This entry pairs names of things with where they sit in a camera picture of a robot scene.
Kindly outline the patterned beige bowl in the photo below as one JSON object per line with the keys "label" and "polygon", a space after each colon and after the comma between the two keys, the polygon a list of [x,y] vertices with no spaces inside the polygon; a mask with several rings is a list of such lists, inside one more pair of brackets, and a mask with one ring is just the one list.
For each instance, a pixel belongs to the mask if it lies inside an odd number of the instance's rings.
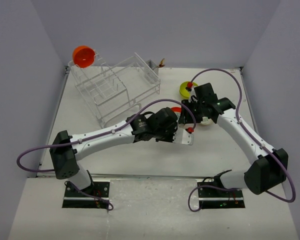
{"label": "patterned beige bowl", "polygon": [[201,122],[199,124],[202,125],[202,126],[208,126],[208,125],[211,125],[213,123],[214,122],[213,122],[212,119],[210,119],[208,117],[203,117],[202,120],[201,120]]}

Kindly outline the orange bowl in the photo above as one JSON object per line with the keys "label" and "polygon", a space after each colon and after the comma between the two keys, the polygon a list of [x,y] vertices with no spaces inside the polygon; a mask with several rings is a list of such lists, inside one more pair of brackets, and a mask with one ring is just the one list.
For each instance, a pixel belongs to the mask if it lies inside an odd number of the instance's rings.
{"label": "orange bowl", "polygon": [[175,106],[175,107],[171,107],[171,110],[173,111],[173,112],[175,112],[175,113],[181,113],[181,111],[182,111],[182,108],[181,107],[177,107],[177,106]]}
{"label": "orange bowl", "polygon": [[95,62],[96,52],[86,45],[76,47],[72,52],[72,60],[80,68],[87,68]]}

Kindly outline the lime green bowl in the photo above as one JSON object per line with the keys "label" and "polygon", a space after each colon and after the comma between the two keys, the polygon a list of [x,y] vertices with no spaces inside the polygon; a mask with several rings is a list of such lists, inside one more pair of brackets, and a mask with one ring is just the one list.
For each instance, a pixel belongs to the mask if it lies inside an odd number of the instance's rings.
{"label": "lime green bowl", "polygon": [[180,91],[179,92],[180,93],[180,95],[184,98],[184,99],[188,99],[189,97],[190,97],[190,92],[188,92],[188,91]]}
{"label": "lime green bowl", "polygon": [[[188,81],[183,82],[183,83],[179,86],[179,92],[180,92],[180,91],[188,91],[188,92],[191,92],[191,90],[187,90],[188,83],[189,83]],[[192,87],[197,87],[197,86],[198,86],[197,83],[195,83],[195,82],[192,83]]]}

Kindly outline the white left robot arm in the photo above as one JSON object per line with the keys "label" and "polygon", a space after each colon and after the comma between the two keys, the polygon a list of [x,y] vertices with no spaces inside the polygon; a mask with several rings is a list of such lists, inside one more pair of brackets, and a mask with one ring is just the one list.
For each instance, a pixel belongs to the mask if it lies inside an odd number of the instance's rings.
{"label": "white left robot arm", "polygon": [[49,150],[55,176],[58,180],[68,179],[76,186],[82,196],[93,193],[94,184],[87,170],[78,163],[83,158],[96,152],[124,144],[134,144],[140,141],[173,142],[177,131],[177,115],[171,108],[165,107],[146,117],[147,113],[138,115],[121,130],[126,120],[102,130],[70,136],[66,130],[59,132],[53,145],[71,144],[52,147]]}

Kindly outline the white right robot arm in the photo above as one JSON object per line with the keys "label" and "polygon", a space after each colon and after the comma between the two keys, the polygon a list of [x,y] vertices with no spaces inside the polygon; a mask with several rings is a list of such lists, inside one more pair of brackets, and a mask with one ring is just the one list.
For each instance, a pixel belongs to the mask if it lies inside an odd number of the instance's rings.
{"label": "white right robot arm", "polygon": [[231,136],[250,163],[246,170],[227,170],[217,174],[217,181],[213,184],[217,196],[223,197],[231,189],[249,189],[260,195],[287,179],[287,152],[282,148],[275,149],[263,140],[247,125],[228,98],[218,98],[210,83],[199,86],[188,83],[185,89],[190,97],[182,103],[193,115],[183,108],[179,123],[201,123],[204,118],[212,120]]}

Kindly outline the brown wooden spoon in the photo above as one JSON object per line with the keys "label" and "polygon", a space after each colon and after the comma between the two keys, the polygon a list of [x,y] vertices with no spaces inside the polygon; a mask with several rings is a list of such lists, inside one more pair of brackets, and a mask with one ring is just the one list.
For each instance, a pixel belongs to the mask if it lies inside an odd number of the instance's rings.
{"label": "brown wooden spoon", "polygon": [[163,68],[165,66],[165,58],[163,58],[160,63],[158,64],[158,68]]}

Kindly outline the grey cutlery holder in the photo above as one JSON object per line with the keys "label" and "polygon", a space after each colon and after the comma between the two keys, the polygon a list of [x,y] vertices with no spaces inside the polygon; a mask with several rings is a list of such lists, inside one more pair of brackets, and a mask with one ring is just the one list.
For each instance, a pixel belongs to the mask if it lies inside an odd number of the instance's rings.
{"label": "grey cutlery holder", "polygon": [[146,61],[146,64],[153,70],[155,74],[159,74],[159,67],[154,61],[149,59],[148,61]]}

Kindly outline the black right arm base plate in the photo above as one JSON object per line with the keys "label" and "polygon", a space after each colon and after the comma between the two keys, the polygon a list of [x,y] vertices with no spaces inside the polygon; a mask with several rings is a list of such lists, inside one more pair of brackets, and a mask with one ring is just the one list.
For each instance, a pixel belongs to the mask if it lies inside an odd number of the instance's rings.
{"label": "black right arm base plate", "polygon": [[221,191],[209,187],[197,190],[199,207],[205,209],[244,209],[246,207],[241,190]]}

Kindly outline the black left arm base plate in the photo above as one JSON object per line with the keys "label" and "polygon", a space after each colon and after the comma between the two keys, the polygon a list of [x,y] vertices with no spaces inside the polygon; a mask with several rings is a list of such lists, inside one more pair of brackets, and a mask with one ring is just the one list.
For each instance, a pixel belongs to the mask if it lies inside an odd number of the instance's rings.
{"label": "black left arm base plate", "polygon": [[82,190],[82,193],[66,181],[62,208],[111,209],[109,206],[110,181],[93,181],[93,184],[93,187]]}

